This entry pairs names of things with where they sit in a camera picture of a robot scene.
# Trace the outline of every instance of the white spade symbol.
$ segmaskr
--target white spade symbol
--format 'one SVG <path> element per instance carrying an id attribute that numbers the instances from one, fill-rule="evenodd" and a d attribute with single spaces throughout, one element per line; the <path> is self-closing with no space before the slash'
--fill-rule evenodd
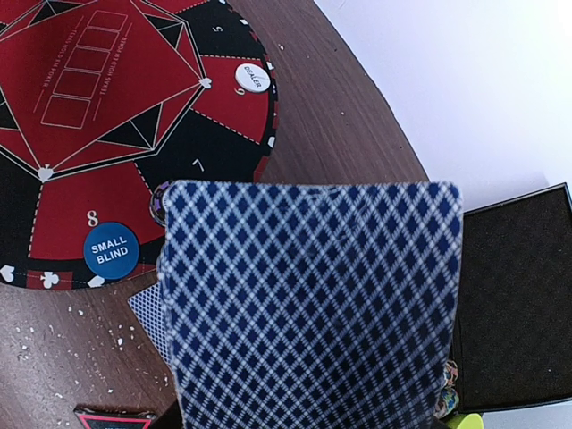
<path id="1" fill-rule="evenodd" d="M 5 282 L 11 283 L 14 281 L 14 267 L 9 265 L 4 265 L 0 269 L 0 274 Z"/>
<path id="2" fill-rule="evenodd" d="M 210 89 L 213 87 L 213 81 L 209 78 L 203 78 L 199 81 L 199 83 L 206 89 Z"/>
<path id="3" fill-rule="evenodd" d="M 38 177 L 42 183 L 49 181 L 52 175 L 54 175 L 54 169 L 50 168 L 49 165 L 46 165 L 45 167 L 42 167 L 38 170 Z"/>

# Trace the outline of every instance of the black triangle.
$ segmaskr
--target black triangle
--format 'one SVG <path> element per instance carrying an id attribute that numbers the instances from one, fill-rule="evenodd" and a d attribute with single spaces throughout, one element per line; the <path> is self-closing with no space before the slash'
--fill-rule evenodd
<path id="1" fill-rule="evenodd" d="M 157 18 L 156 16 L 145 15 L 145 17 L 153 24 L 156 29 L 164 29 L 165 27 L 171 27 L 172 25 L 178 24 L 178 21 L 169 21 L 164 18 Z"/>
<path id="2" fill-rule="evenodd" d="M 135 125 L 147 143 L 151 146 L 155 143 L 155 131 L 157 129 L 157 123 L 159 122 L 160 110 L 161 106 L 156 105 L 131 120 L 133 125 Z"/>
<path id="3" fill-rule="evenodd" d="M 16 125 L 16 121 L 10 113 L 10 109 L 6 103 L 0 105 L 0 128 L 18 130 L 18 125 Z"/>
<path id="4" fill-rule="evenodd" d="M 52 9 L 54 9 L 56 14 L 64 13 L 70 9 L 73 9 L 74 7 L 81 6 L 81 4 L 66 2 L 50 2 L 50 4 L 52 5 Z"/>
<path id="5" fill-rule="evenodd" d="M 40 9 L 38 14 L 34 17 L 34 21 L 32 21 L 32 24 L 46 20 L 47 18 L 49 18 L 51 16 L 55 16 L 55 13 L 52 10 L 52 8 L 50 7 L 50 5 L 48 3 L 46 3 L 46 4 L 44 4 L 44 7 L 42 7 Z"/>
<path id="6" fill-rule="evenodd" d="M 106 141 L 107 143 L 120 143 L 126 146 L 149 149 L 149 145 L 131 122 L 126 122 L 115 130 L 111 130 L 99 140 Z"/>
<path id="7" fill-rule="evenodd" d="M 169 42 L 169 44 L 176 48 L 177 42 L 179 42 L 179 35 L 181 34 L 182 24 L 173 25 L 167 29 L 162 29 L 159 32 L 163 35 L 163 37 Z"/>

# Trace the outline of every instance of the diamond pattern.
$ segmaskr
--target diamond pattern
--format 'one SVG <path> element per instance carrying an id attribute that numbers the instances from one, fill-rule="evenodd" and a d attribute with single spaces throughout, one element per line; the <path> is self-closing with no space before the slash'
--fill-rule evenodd
<path id="1" fill-rule="evenodd" d="M 454 186 L 178 181 L 164 202 L 187 428 L 429 425 L 457 304 Z"/>

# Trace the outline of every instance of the white heart symbol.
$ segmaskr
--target white heart symbol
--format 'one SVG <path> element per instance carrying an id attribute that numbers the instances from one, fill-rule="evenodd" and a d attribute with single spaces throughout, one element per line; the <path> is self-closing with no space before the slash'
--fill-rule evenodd
<path id="1" fill-rule="evenodd" d="M 52 286 L 60 282 L 60 276 L 51 271 L 45 271 L 44 275 L 40 275 L 39 280 L 44 281 L 44 287 L 46 289 L 52 289 Z"/>
<path id="2" fill-rule="evenodd" d="M 42 183 L 49 181 L 53 174 L 54 169 L 49 168 L 49 165 L 46 165 L 45 167 L 42 167 L 38 170 L 38 177 Z"/>
<path id="3" fill-rule="evenodd" d="M 98 288 L 100 287 L 102 284 L 104 284 L 105 279 L 103 277 L 99 277 L 98 275 L 96 275 L 93 279 L 91 279 L 88 282 L 88 286 L 90 288 Z"/>
<path id="4" fill-rule="evenodd" d="M 210 88 L 213 87 L 213 81 L 210 80 L 209 78 L 201 79 L 201 80 L 199 81 L 199 83 L 200 83 L 203 87 L 205 87 L 206 89 L 210 89 Z"/>
<path id="5" fill-rule="evenodd" d="M 9 265 L 4 265 L 0 270 L 0 274 L 5 282 L 13 282 L 14 280 L 14 267 Z"/>

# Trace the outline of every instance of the red segment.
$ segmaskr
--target red segment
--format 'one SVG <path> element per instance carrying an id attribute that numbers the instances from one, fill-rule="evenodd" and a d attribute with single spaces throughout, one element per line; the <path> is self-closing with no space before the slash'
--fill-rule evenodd
<path id="1" fill-rule="evenodd" d="M 104 69 L 109 52 L 94 51 L 84 47 L 76 47 L 71 53 L 70 60 L 65 65 L 70 69 L 100 72 Z"/>
<path id="2" fill-rule="evenodd" d="M 38 168 L 24 138 L 18 131 L 0 129 L 0 146 L 32 168 Z"/>
<path id="3" fill-rule="evenodd" d="M 258 163 L 257 169 L 254 171 L 254 182 L 259 182 L 262 178 L 262 173 L 265 172 L 268 165 L 268 156 L 263 156 Z"/>
<path id="4" fill-rule="evenodd" d="M 51 96 L 47 102 L 41 124 L 81 130 L 86 121 L 89 105 L 89 100 Z M 31 144 L 31 146 L 34 147 L 32 149 L 34 151 L 41 149 L 38 144 Z"/>
<path id="5" fill-rule="evenodd" d="M 89 20 L 89 27 L 98 29 L 108 29 L 110 31 L 121 31 L 127 15 L 123 13 L 112 13 L 107 11 L 97 11 Z"/>
<path id="6" fill-rule="evenodd" d="M 268 89 L 263 94 L 244 92 L 234 73 L 239 65 L 246 61 L 239 58 L 217 58 L 203 56 L 206 76 L 213 81 L 210 89 L 205 89 L 200 99 L 193 105 L 193 110 L 212 118 L 238 133 L 253 139 L 260 144 L 264 136 L 266 118 L 268 116 Z M 249 63 L 262 67 L 259 60 L 248 60 Z"/>
<path id="7" fill-rule="evenodd" d="M 183 27 L 181 37 L 179 38 L 179 45 L 177 46 L 177 51 L 181 56 L 185 59 L 185 61 L 189 64 L 189 66 L 200 74 L 200 65 L 198 65 L 198 58 L 195 54 L 195 50 L 190 42 L 189 33 L 187 32 L 187 28 Z"/>
<path id="8" fill-rule="evenodd" d="M 95 49 L 110 50 L 118 34 L 104 29 L 86 29 L 80 37 L 78 46 L 93 47 Z"/>
<path id="9" fill-rule="evenodd" d="M 98 81 L 99 73 L 65 70 L 55 86 L 54 94 L 92 98 Z"/>
<path id="10" fill-rule="evenodd" d="M 149 149 L 142 149 L 140 147 L 130 147 L 114 145 L 111 143 L 105 143 L 103 141 L 97 141 L 92 145 L 89 145 L 77 155 L 70 158 L 65 163 L 61 164 L 57 172 L 62 172 L 65 170 L 70 170 L 71 168 L 95 164 L 101 161 L 114 160 L 118 161 L 125 156 L 131 156 L 136 154 L 143 154 L 149 152 Z"/>
<path id="11" fill-rule="evenodd" d="M 11 24 L 32 7 L 43 3 L 41 0 L 0 0 L 0 22 Z"/>
<path id="12" fill-rule="evenodd" d="M 41 289 L 41 290 L 70 290 L 73 285 L 72 273 L 45 273 L 42 271 L 28 271 L 26 280 L 26 287 L 28 289 Z"/>
<path id="13" fill-rule="evenodd" d="M 127 16 L 121 32 L 89 29 L 84 35 L 92 17 L 101 11 Z M 97 37 L 89 40 L 89 34 L 96 34 L 92 31 Z M 53 100 L 57 109 L 53 105 L 48 109 L 80 38 L 104 48 L 115 36 L 91 101 L 63 107 L 68 102 Z M 100 53 L 94 55 L 95 63 L 101 61 Z M 4 38 L 0 58 L 0 86 L 21 132 L 39 162 L 51 166 L 153 105 L 196 85 L 199 79 L 131 2 L 115 0 L 71 9 Z"/>
<path id="14" fill-rule="evenodd" d="M 30 257 L 83 258 L 83 242 L 91 232 L 88 212 L 99 223 L 131 228 L 140 244 L 164 235 L 149 213 L 151 192 L 134 163 L 72 175 L 44 185 L 32 236 Z"/>
<path id="15" fill-rule="evenodd" d="M 166 11 L 178 13 L 191 7 L 206 3 L 208 0 L 153 0 L 151 3 L 162 7 Z"/>
<path id="16" fill-rule="evenodd" d="M 154 7 L 151 4 L 143 3 L 140 0 L 132 0 L 135 7 L 137 7 L 142 13 L 145 15 L 156 16 L 157 18 L 163 18 L 164 20 L 171 20 L 173 17 L 168 13 L 164 13 L 160 11 L 158 8 Z"/>
<path id="17" fill-rule="evenodd" d="M 199 88 L 190 89 L 163 103 L 161 118 L 159 119 L 159 126 L 157 127 L 156 143 L 161 141 L 164 134 L 171 128 L 171 125 L 197 91 L 199 91 Z"/>

